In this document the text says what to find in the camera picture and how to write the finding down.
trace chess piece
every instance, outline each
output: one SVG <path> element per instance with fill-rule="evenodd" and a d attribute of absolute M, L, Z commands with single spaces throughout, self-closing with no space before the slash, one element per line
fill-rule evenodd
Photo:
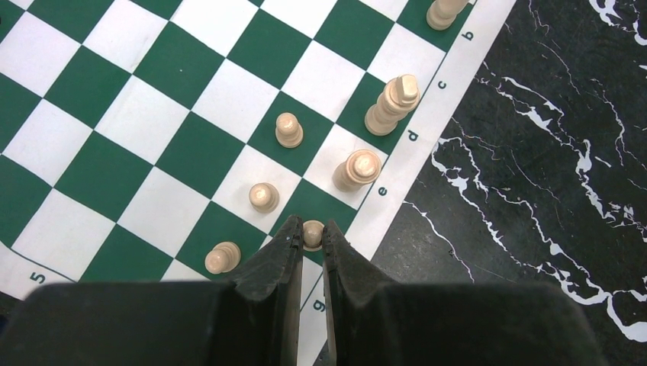
<path fill-rule="evenodd" d="M 357 191 L 363 185 L 374 182 L 381 170 L 382 164 L 377 154 L 371 150 L 357 150 L 337 166 L 333 183 L 340 191 Z"/>
<path fill-rule="evenodd" d="M 278 190 L 269 183 L 258 183 L 249 190 L 249 202 L 260 213 L 272 212 L 278 205 Z"/>
<path fill-rule="evenodd" d="M 233 242 L 221 242 L 204 259 L 204 266 L 207 268 L 207 271 L 214 275 L 229 272 L 238 263 L 240 263 L 240 248 Z"/>
<path fill-rule="evenodd" d="M 374 135 L 388 135 L 419 102 L 416 77 L 409 74 L 398 76 L 387 83 L 377 103 L 366 112 L 364 125 Z"/>
<path fill-rule="evenodd" d="M 291 149 L 303 141 L 303 127 L 292 113 L 281 113 L 276 118 L 275 135 L 281 146 Z"/>
<path fill-rule="evenodd" d="M 467 2 L 468 0 L 434 1 L 427 11 L 428 25 L 437 31 L 444 31 L 456 20 L 456 15 L 463 11 Z"/>
<path fill-rule="evenodd" d="M 304 222 L 304 249 L 316 252 L 321 249 L 321 236 L 324 234 L 324 225 L 317 220 Z"/>

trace number 5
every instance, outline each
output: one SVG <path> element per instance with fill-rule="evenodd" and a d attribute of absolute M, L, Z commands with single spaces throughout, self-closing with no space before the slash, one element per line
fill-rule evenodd
<path fill-rule="evenodd" d="M 36 274 L 36 272 L 31 272 L 31 277 L 29 277 L 29 279 L 32 281 L 36 281 L 39 284 L 42 284 L 43 282 L 45 282 L 45 276 L 43 276 L 42 274 Z"/>

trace white marble vein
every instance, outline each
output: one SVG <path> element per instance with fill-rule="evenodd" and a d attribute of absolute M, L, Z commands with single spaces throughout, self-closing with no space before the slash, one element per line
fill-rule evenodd
<path fill-rule="evenodd" d="M 528 0 L 528 11 L 533 16 L 533 20 L 535 21 L 535 31 L 541 27 L 541 28 L 545 28 L 546 29 L 545 34 L 548 34 L 548 32 L 550 31 L 550 26 L 542 23 L 542 20 L 539 19 L 538 10 L 533 10 L 533 0 Z"/>
<path fill-rule="evenodd" d="M 588 0 L 591 7 L 600 15 L 600 19 L 610 27 L 615 27 L 623 32 L 633 34 L 633 39 L 640 46 L 647 46 L 647 39 L 643 38 L 638 32 L 640 13 L 634 4 L 631 4 L 636 20 L 631 23 L 631 28 L 621 25 L 623 19 L 614 9 L 616 0 Z"/>
<path fill-rule="evenodd" d="M 492 159 L 492 160 L 500 160 L 499 158 L 496 158 L 496 157 L 495 157 L 495 155 L 496 155 L 497 153 L 496 153 L 496 151 L 494 151 L 494 149 L 499 149 L 499 148 L 501 148 L 501 146 L 497 146 L 497 145 L 493 145 L 493 144 L 491 144 L 491 143 L 488 143 L 487 141 L 483 140 L 483 139 L 482 139 L 481 137 L 479 137 L 479 136 L 469 136 L 468 134 L 466 134 L 466 133 L 465 133 L 465 131 L 463 130 L 463 127 L 462 127 L 458 122 L 456 122 L 456 119 L 454 119 L 454 117 L 452 117 L 452 118 L 451 118 L 451 121 L 453 121 L 454 123 L 456 123 L 456 126 L 458 126 L 458 127 L 459 127 L 459 129 L 461 130 L 461 134 L 462 134 L 463 136 L 467 137 L 467 138 L 468 138 L 468 139 L 470 139 L 470 140 L 478 140 L 478 145 L 479 145 L 482 149 L 486 149 L 487 151 L 489 151 L 489 152 L 492 154 L 492 155 L 490 156 L 490 159 Z"/>
<path fill-rule="evenodd" d="M 436 236 L 438 236 L 440 239 L 445 240 L 445 241 L 447 242 L 447 244 L 449 244 L 449 247 L 451 248 L 452 257 L 453 257 L 456 261 L 458 261 L 458 262 L 459 262 L 459 263 L 460 263 L 460 264 L 465 268 L 465 270 L 467 271 L 467 274 L 468 274 L 468 276 L 469 276 L 469 279 L 470 279 L 470 280 L 472 280 L 472 283 L 474 283 L 474 278 L 472 277 L 472 270 L 470 269 L 470 267 L 469 267 L 469 266 L 467 266 L 467 264 L 465 263 L 465 261 L 463 261 L 463 260 L 459 257 L 459 254 L 458 254 L 458 252 L 456 251 L 456 247 L 454 246 L 454 244 L 452 244 L 452 242 L 451 242 L 451 241 L 449 241 L 449 239 L 447 239 L 445 236 L 443 236 L 441 233 L 439 233 L 439 232 L 438 232 L 438 230 L 436 230 L 436 227 L 433 225 L 433 221 L 432 221 L 432 220 L 427 216 L 427 214 L 428 214 L 428 213 L 427 213 L 427 212 L 423 212 L 423 211 L 421 211 L 421 210 L 420 210 L 420 208 L 418 208 L 418 206 L 416 206 L 415 204 L 413 204 L 413 203 L 411 203 L 411 202 L 403 201 L 403 203 L 404 203 L 404 204 L 408 204 L 408 205 L 412 206 L 412 208 L 413 208 L 415 211 L 417 211 L 417 212 L 418 212 L 422 217 L 424 217 L 424 218 L 425 218 L 425 220 L 427 220 L 427 222 L 428 222 L 428 223 L 429 223 L 429 225 L 431 226 L 431 230 L 433 231 L 433 233 L 434 233 L 434 234 L 436 234 Z"/>
<path fill-rule="evenodd" d="M 440 171 L 440 173 L 448 181 L 448 183 L 450 183 L 453 187 L 458 189 L 459 194 L 463 199 L 463 201 L 469 204 L 470 206 L 472 206 L 473 208 L 475 208 L 477 212 L 480 213 L 481 220 L 485 225 L 485 227 L 488 229 L 488 232 L 490 233 L 492 240 L 509 255 L 510 259 L 519 266 L 533 268 L 538 273 L 543 273 L 544 275 L 548 275 L 556 279 L 557 282 L 560 284 L 560 287 L 564 291 L 564 293 L 567 294 L 571 299 L 578 302 L 579 304 L 590 306 L 590 305 L 602 304 L 606 302 L 607 315 L 613 321 L 613 323 L 618 327 L 618 329 L 624 334 L 625 337 L 637 342 L 647 342 L 647 322 L 635 322 L 633 324 L 625 325 L 624 322 L 619 318 L 615 308 L 613 307 L 613 296 L 616 294 L 630 293 L 631 295 L 634 296 L 634 298 L 637 301 L 644 302 L 644 303 L 647 303 L 647 294 L 641 294 L 637 290 L 608 291 L 608 290 L 604 290 L 601 286 L 595 284 L 591 280 L 591 277 L 592 277 L 591 273 L 584 266 L 579 265 L 578 262 L 570 255 L 568 255 L 565 252 L 565 250 L 554 239 L 552 239 L 549 235 L 547 235 L 544 232 L 544 229 L 542 228 L 539 218 L 537 218 L 535 215 L 534 207 L 536 206 L 534 204 L 531 204 L 529 201 L 521 199 L 519 197 L 516 199 L 508 197 L 508 194 L 505 193 L 507 191 L 505 188 L 496 188 L 496 187 L 491 187 L 483 184 L 483 182 L 479 178 L 481 174 L 481 170 L 475 164 L 474 159 L 471 159 L 471 164 L 472 164 L 472 167 L 477 172 L 477 174 L 472 177 L 462 177 L 460 175 L 460 173 L 462 172 L 461 167 L 453 166 L 452 168 L 448 168 L 444 166 L 444 164 L 442 164 L 437 159 L 436 153 L 438 151 L 439 146 L 442 146 L 452 141 L 458 142 L 459 145 L 469 155 L 472 154 L 471 150 L 462 142 L 462 137 L 460 136 L 453 137 L 451 139 L 440 139 L 431 155 L 432 164 Z M 588 159 L 587 156 L 588 154 L 586 153 L 581 157 L 583 159 Z M 573 267 L 572 270 L 580 271 L 580 273 L 584 276 L 584 281 L 578 281 L 578 280 L 572 279 L 572 273 L 571 273 L 572 270 L 559 268 L 557 267 L 557 265 L 549 261 L 544 261 L 541 263 L 529 263 L 529 262 L 522 262 L 516 259 L 513 253 L 503 243 L 502 241 L 503 236 L 501 236 L 498 230 L 495 229 L 494 223 L 487 218 L 484 211 L 478 206 L 478 204 L 476 204 L 474 201 L 468 199 L 465 196 L 465 191 L 468 189 L 469 185 L 472 185 L 477 191 L 483 191 L 484 193 L 486 191 L 493 191 L 498 195 L 498 197 L 502 198 L 508 204 L 514 204 L 514 205 L 519 205 L 521 207 L 524 207 L 528 212 L 528 219 L 533 223 L 533 228 L 539 234 L 541 241 L 546 244 L 550 255 L 561 256 L 562 258 L 565 258 L 568 261 L 568 263 L 572 265 Z M 427 212 L 423 212 L 420 208 L 418 208 L 418 206 L 416 206 L 411 202 L 405 201 L 404 204 L 408 204 L 412 206 L 421 216 L 425 217 L 425 219 L 429 222 L 430 226 L 432 227 L 433 232 L 439 238 L 448 242 L 452 247 L 452 251 L 456 253 L 455 246 L 451 243 L 449 239 L 447 239 L 444 235 L 438 232 L 436 227 L 433 225 L 431 219 L 427 216 Z M 459 259 L 459 261 L 462 263 L 463 266 L 468 268 L 465 261 L 461 259 Z M 645 289 L 647 289 L 647 276 L 643 278 L 643 281 L 645 282 Z M 593 290 L 594 294 L 590 296 L 584 296 L 581 294 L 581 291 L 578 292 L 578 290 L 583 290 L 585 288 L 588 289 L 589 291 Z"/>
<path fill-rule="evenodd" d="M 521 167 L 520 167 L 520 166 L 519 166 L 519 164 L 517 163 L 517 159 L 514 157 L 514 154 L 513 154 L 512 152 L 510 152 L 510 155 L 512 156 L 512 160 L 514 161 L 514 165 L 517 167 L 517 169 L 519 170 L 519 172 L 521 172 L 521 175 L 523 175 L 523 177 L 524 177 L 524 178 L 525 178 L 525 179 L 526 179 L 526 180 L 527 180 L 527 181 L 528 181 L 528 182 L 529 182 L 533 187 L 535 187 L 535 188 L 539 188 L 539 189 L 540 189 L 540 190 L 542 190 L 542 191 L 546 191 L 546 192 L 548 192 L 548 193 L 549 193 L 549 194 L 550 194 L 554 199 L 556 199 L 558 202 L 560 202 L 560 203 L 561 203 L 561 201 L 559 200 L 559 198 L 557 198 L 557 196 L 555 196 L 555 194 L 554 194 L 554 193 L 552 193 L 552 191 L 551 191 L 551 190 L 549 190 L 548 188 L 544 188 L 544 187 L 542 187 L 542 186 L 538 185 L 538 184 L 537 184 L 537 183 L 535 183 L 534 181 L 531 181 L 531 180 L 530 180 L 530 178 L 528 178 L 528 175 L 526 175 L 526 173 L 523 171 L 523 169 L 521 169 Z"/>
<path fill-rule="evenodd" d="M 596 159 L 598 162 L 601 162 L 602 164 L 606 165 L 606 166 L 607 166 L 607 168 L 611 168 L 611 163 L 609 163 L 609 162 L 605 162 L 604 160 L 602 160 L 602 159 L 598 158 L 597 156 L 595 156 L 595 159 Z"/>
<path fill-rule="evenodd" d="M 569 68 L 568 68 L 568 65 L 566 65 L 566 63 L 564 62 L 564 60 L 563 60 L 563 59 L 562 59 L 562 58 L 557 54 L 557 52 L 555 52 L 555 50 L 554 50 L 554 49 L 552 49 L 552 48 L 550 48 L 550 47 L 546 46 L 546 45 L 545 45 L 544 43 L 542 43 L 542 42 L 537 42 L 537 43 L 539 43 L 539 44 L 541 44 L 542 46 L 544 46 L 545 48 L 547 48 L 550 52 L 552 52 L 552 54 L 553 54 L 553 55 L 555 55 L 555 57 L 557 57 L 557 59 L 559 60 L 559 62 L 560 62 L 560 63 L 562 63 L 562 65 L 566 68 L 566 73 L 568 74 L 568 84 L 570 84 L 570 85 L 573 87 L 573 89 L 575 89 L 575 91 L 578 93 L 578 95 L 581 95 L 581 93 L 580 93 L 580 89 L 579 89 L 577 86 L 575 86 L 575 84 L 573 83 L 573 75 L 571 75 L 571 69 L 569 69 Z"/>
<path fill-rule="evenodd" d="M 629 183 L 631 183 L 634 187 L 638 189 L 642 189 L 643 191 L 647 191 L 647 188 L 637 185 L 633 180 L 631 180 L 631 178 L 627 178 L 627 181 L 629 181 Z"/>
<path fill-rule="evenodd" d="M 591 161 L 591 141 L 587 139 L 578 141 L 564 130 L 562 127 L 562 118 L 565 116 L 565 112 L 553 104 L 548 98 L 519 83 L 511 77 L 504 76 L 501 77 L 500 80 L 501 81 L 496 86 L 494 86 L 495 83 L 486 78 L 476 79 L 476 82 L 493 87 L 499 95 L 512 101 L 515 113 L 527 117 L 538 128 L 547 132 L 551 138 L 560 144 L 560 146 L 568 146 L 573 153 L 577 154 L 578 162 L 575 166 L 575 173 L 579 177 L 581 187 L 584 189 L 584 193 L 591 203 L 591 206 L 595 208 L 595 210 L 600 214 L 600 217 L 605 220 L 610 227 L 633 226 L 641 233 L 642 241 L 647 242 L 647 226 L 640 223 L 633 215 L 625 214 L 625 212 L 630 208 L 630 204 L 619 205 L 614 202 L 603 201 L 600 195 L 591 187 L 590 178 L 588 176 L 588 172 L 593 168 L 593 162 Z M 602 86 L 601 82 L 596 79 L 592 79 L 591 81 Z M 520 97 L 515 97 L 514 94 L 516 94 L 516 90 L 520 92 L 529 92 L 531 95 L 539 97 L 541 104 L 531 105 L 528 101 L 523 101 Z M 614 143 L 614 149 L 618 153 L 620 164 L 623 165 L 623 158 L 628 157 L 633 159 L 647 171 L 647 167 L 645 167 L 645 165 L 627 149 L 624 141 L 624 133 L 626 132 L 624 123 L 620 118 L 620 114 L 615 105 L 607 98 L 606 92 L 603 90 L 602 96 L 593 96 L 609 107 L 613 112 L 615 123 L 620 127 L 620 132 L 618 133 L 618 137 L 615 139 Z M 607 167 L 610 165 L 608 162 L 602 163 Z"/>

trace white square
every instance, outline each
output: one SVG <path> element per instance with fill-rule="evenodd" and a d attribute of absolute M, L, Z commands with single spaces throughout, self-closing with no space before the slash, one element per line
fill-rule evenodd
<path fill-rule="evenodd" d="M 209 279 L 177 259 L 173 259 L 171 265 L 166 269 L 162 281 L 209 281 Z"/>
<path fill-rule="evenodd" d="M 274 239 L 274 238 L 273 238 L 273 237 L 271 237 L 271 236 L 269 236 L 269 235 L 268 235 L 268 236 L 266 236 L 266 237 L 265 237 L 265 240 L 263 240 L 263 243 L 261 244 L 261 247 L 260 247 L 259 249 L 261 249 L 263 246 L 268 245 L 268 244 L 269 244 L 269 242 L 271 242 L 271 241 L 272 241 L 272 239 Z"/>
<path fill-rule="evenodd" d="M 133 2 L 117 0 L 83 44 L 132 73 L 165 25 L 165 20 Z"/>
<path fill-rule="evenodd" d="M 277 94 L 277 88 L 226 59 L 193 111 L 246 143 Z"/>
<path fill-rule="evenodd" d="M 371 185 L 365 185 L 354 192 L 342 192 L 333 183 L 333 173 L 337 166 L 345 162 L 351 153 L 359 149 L 373 151 L 379 156 L 382 165 L 384 165 L 387 158 L 386 154 L 343 127 L 334 125 L 307 168 L 304 178 L 350 207 L 356 210 L 359 209 L 359 205 L 362 204 L 362 200 L 366 193 L 369 192 Z"/>
<path fill-rule="evenodd" d="M 113 226 L 111 220 L 53 189 L 11 248 L 77 281 Z"/>
<path fill-rule="evenodd" d="M 42 99 L 3 152 L 54 186 L 92 128 Z"/>
<path fill-rule="evenodd" d="M 153 167 L 119 225 L 175 258 L 209 199 Z"/>
<path fill-rule="evenodd" d="M 261 9 L 314 38 L 337 0 L 265 0 Z"/>
<path fill-rule="evenodd" d="M 42 97 L 78 48 L 72 38 L 24 13 L 0 43 L 0 72 Z"/>
<path fill-rule="evenodd" d="M 274 226 L 278 215 L 297 189 L 301 177 L 258 152 L 245 146 L 214 194 L 213 201 L 264 233 Z M 270 213 L 260 213 L 249 202 L 249 190 L 256 183 L 268 182 L 278 191 L 278 206 Z"/>
<path fill-rule="evenodd" d="M 322 281 L 322 268 L 308 257 L 303 257 L 303 269 L 301 271 L 301 307 L 305 305 L 306 300 L 311 295 L 312 289 L 317 286 L 317 282 Z"/>
<path fill-rule="evenodd" d="M 132 75 L 96 130 L 155 164 L 187 114 L 188 109 Z"/>
<path fill-rule="evenodd" d="M 312 41 L 282 90 L 334 122 L 363 76 L 364 70 Z"/>
<path fill-rule="evenodd" d="M 227 56 L 258 10 L 247 0 L 184 0 L 171 21 Z"/>
<path fill-rule="evenodd" d="M 445 52 L 396 24 L 369 66 L 369 73 L 383 82 L 402 74 L 412 74 L 421 91 L 427 89 Z"/>
<path fill-rule="evenodd" d="M 34 0 L 9 0 L 9 1 L 20 6 L 24 10 L 27 10 L 27 8 L 29 8 L 29 5 L 31 5 L 31 3 L 34 2 Z"/>
<path fill-rule="evenodd" d="M 404 10 L 409 0 L 360 0 L 371 8 L 382 13 L 386 18 L 396 21 L 400 17 L 400 13 Z"/>

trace chess piece top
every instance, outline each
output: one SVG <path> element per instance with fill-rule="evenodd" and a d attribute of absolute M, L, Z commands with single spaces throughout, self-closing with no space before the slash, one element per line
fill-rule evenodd
<path fill-rule="evenodd" d="M 380 158 L 371 150 L 357 150 L 349 156 L 346 171 L 356 183 L 368 184 L 380 174 Z"/>
<path fill-rule="evenodd" d="M 398 104 L 411 105 L 417 102 L 420 96 L 418 81 L 411 74 L 398 76 L 395 79 L 395 93 Z"/>
<path fill-rule="evenodd" d="M 324 234 L 324 225 L 317 220 L 304 222 L 304 249 L 316 252 L 321 249 L 321 236 Z"/>
<path fill-rule="evenodd" d="M 281 113 L 276 118 L 275 135 L 281 146 L 291 149 L 303 141 L 303 127 L 292 113 Z"/>
<path fill-rule="evenodd" d="M 233 242 L 221 242 L 204 259 L 207 271 L 217 275 L 229 272 L 240 263 L 240 248 Z"/>
<path fill-rule="evenodd" d="M 456 20 L 456 15 L 467 5 L 468 0 L 436 0 L 427 11 L 427 23 L 436 31 L 444 31 Z"/>
<path fill-rule="evenodd" d="M 374 182 L 381 169 L 377 154 L 367 149 L 357 150 L 337 166 L 333 173 L 333 183 L 342 192 L 357 191 L 363 185 Z"/>
<path fill-rule="evenodd" d="M 273 211 L 278 205 L 278 190 L 269 183 L 258 183 L 249 190 L 249 202 L 261 213 Z"/>

